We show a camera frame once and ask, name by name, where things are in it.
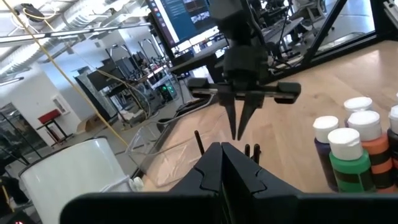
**white bottle cap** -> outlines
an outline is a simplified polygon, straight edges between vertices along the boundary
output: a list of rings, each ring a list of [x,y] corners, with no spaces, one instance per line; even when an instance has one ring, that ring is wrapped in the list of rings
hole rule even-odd
[[[322,116],[315,119],[313,123],[315,138],[322,143],[329,143],[328,135],[332,130],[338,128],[338,118],[335,116]]]
[[[351,113],[357,112],[357,111],[365,111],[365,110],[372,110],[372,104],[373,101],[369,97],[356,97],[349,99],[344,102],[344,107],[346,108],[346,111],[348,112],[348,116]]]
[[[344,161],[359,159],[363,155],[363,148],[359,138],[359,132],[352,128],[338,128],[329,136],[331,153]]]
[[[398,134],[398,105],[391,108],[389,117],[391,131]]]
[[[375,111],[359,111],[348,118],[348,126],[357,130],[361,141],[372,141],[382,135],[380,115]]]

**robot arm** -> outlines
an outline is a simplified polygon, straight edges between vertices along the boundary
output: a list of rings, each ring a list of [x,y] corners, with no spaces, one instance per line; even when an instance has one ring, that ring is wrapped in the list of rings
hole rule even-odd
[[[192,78],[188,87],[197,98],[218,95],[220,105],[226,108],[234,140],[235,100],[244,101],[238,128],[240,140],[252,114],[262,108],[264,97],[273,97],[277,103],[292,104],[299,97],[301,86],[298,83],[261,86],[269,79],[266,41],[246,0],[214,0],[210,4],[210,16],[230,43],[224,54],[225,82],[209,84],[206,78]]]

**wooden tabletop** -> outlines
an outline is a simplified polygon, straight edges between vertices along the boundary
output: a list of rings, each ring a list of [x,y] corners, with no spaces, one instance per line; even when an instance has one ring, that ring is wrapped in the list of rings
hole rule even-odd
[[[200,158],[193,138],[199,130],[205,147],[209,143],[229,141],[243,151],[245,144],[261,146],[260,166],[304,192],[330,192],[313,143],[313,121],[319,116],[333,115],[343,120],[345,100],[368,96],[382,117],[382,127],[389,127],[388,112],[398,104],[398,43],[382,42],[345,57],[319,65],[283,81],[299,82],[302,94],[294,105],[278,105],[266,99],[263,109],[251,118],[243,139],[231,140],[231,131],[224,109],[218,105],[182,118],[172,130],[162,150],[181,143],[154,159],[144,177],[146,191],[165,191],[176,182],[163,187],[171,178],[183,176]],[[240,118],[243,102],[236,102]]]

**yellow cable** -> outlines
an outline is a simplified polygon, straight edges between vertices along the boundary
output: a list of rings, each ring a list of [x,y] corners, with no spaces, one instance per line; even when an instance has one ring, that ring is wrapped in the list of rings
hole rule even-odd
[[[65,43],[65,45],[66,45],[69,49],[73,50],[72,47],[71,47],[68,43]],[[87,62],[87,60],[84,59],[83,56],[81,56],[78,52],[76,52],[76,51],[73,51],[73,52],[74,52],[77,56],[79,56],[80,59],[82,59],[82,61],[84,61],[88,66],[90,66],[90,67],[96,69],[96,67],[92,66],[89,62]],[[104,71],[102,71],[102,70],[98,70],[98,69],[96,69],[96,70],[97,70],[101,75],[104,75],[104,76],[106,76],[106,77],[108,77],[108,78],[115,79],[116,81],[121,82],[122,84],[124,84],[124,86],[129,90],[131,96],[132,96],[132,97],[135,99],[135,101],[137,102],[138,107],[140,107],[140,109],[144,112],[144,114],[145,114],[145,119],[148,119],[148,118],[149,118],[150,114],[148,114],[148,112],[147,112],[147,111],[144,109],[144,107],[140,104],[140,102],[139,102],[139,100],[136,98],[136,96],[135,96],[135,95],[132,93],[132,91],[129,89],[129,87],[134,89],[134,88],[135,88],[134,86],[132,86],[132,85],[128,84],[127,82],[125,82],[125,81],[123,81],[123,80],[121,80],[121,79],[118,79],[117,77],[115,77],[115,76],[113,76],[113,75],[111,75],[111,74],[109,74],[109,73],[106,73],[106,72],[104,72]]]
[[[8,206],[10,207],[11,211],[14,213],[15,210],[14,210],[14,208],[11,207],[10,197],[8,196],[7,190],[3,184],[1,185],[1,188],[2,188],[2,191],[4,192],[4,196],[6,197],[6,202],[7,202]]]
[[[56,15],[56,11],[54,10],[54,13],[51,15],[51,16],[48,16],[48,17],[40,17],[40,16],[34,16],[34,15],[32,15],[32,14],[29,14],[28,12],[26,12],[26,8],[23,8],[23,11],[24,11],[24,13],[25,13],[25,15],[27,15],[27,16],[30,16],[30,17],[32,17],[32,18],[35,18],[35,19],[51,19],[51,18],[53,18],[55,15]]]
[[[15,10],[8,4],[8,2],[6,0],[1,0],[6,6],[7,8],[10,10],[11,13],[13,13],[13,15],[17,18],[18,22],[20,22],[22,24],[22,26],[24,27],[24,29],[26,30],[26,32],[32,36],[32,38],[34,39],[35,43],[37,45],[39,45],[40,49],[43,51],[43,53],[49,58],[49,60],[53,63],[54,67],[61,73],[61,75],[68,81],[69,84],[71,84],[71,86],[73,87],[73,89],[75,89],[81,97],[83,97],[83,99],[85,99],[85,101],[92,107],[92,109],[94,110],[94,112],[97,114],[97,116],[102,120],[102,122],[109,128],[109,130],[112,131],[112,133],[118,137],[120,139],[120,141],[123,142],[123,144],[125,144],[126,146],[128,146],[128,143],[112,128],[111,125],[108,124],[108,122],[106,122],[106,120],[100,115],[100,113],[98,112],[98,110],[96,109],[96,107],[93,105],[93,103],[88,99],[88,97],[81,92],[81,90],[79,90],[79,88],[77,88],[77,86],[67,77],[67,74],[65,74],[65,72],[59,67],[59,65],[55,62],[54,58],[51,57],[50,53],[40,44],[40,42],[35,38],[35,36],[33,35],[33,33],[26,27],[26,25],[22,22],[22,20],[20,19],[19,16],[17,16]]]

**metal frame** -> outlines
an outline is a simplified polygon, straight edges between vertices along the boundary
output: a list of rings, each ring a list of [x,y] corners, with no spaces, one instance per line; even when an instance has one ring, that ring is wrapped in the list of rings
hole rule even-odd
[[[338,57],[353,53],[357,50],[369,47],[371,45],[377,44],[384,40],[394,40],[398,41],[398,30],[388,18],[387,14],[384,12],[383,2],[387,0],[368,0],[371,3],[371,9],[373,14],[373,21],[375,30],[361,35],[357,38],[349,40],[343,44],[332,47],[326,51],[319,52],[318,49],[321,46],[323,40],[328,35],[329,30],[335,23],[338,15],[343,9],[347,0],[337,0],[335,6],[330,12],[330,15],[326,18],[325,23],[320,29],[318,35],[316,36],[312,46],[307,50],[307,53],[303,56],[303,59],[296,67],[287,68],[283,72],[278,72],[274,74],[268,83],[280,80],[285,77],[289,77],[298,72],[302,72],[306,69],[312,68],[314,66],[320,65],[325,62],[329,62]]]

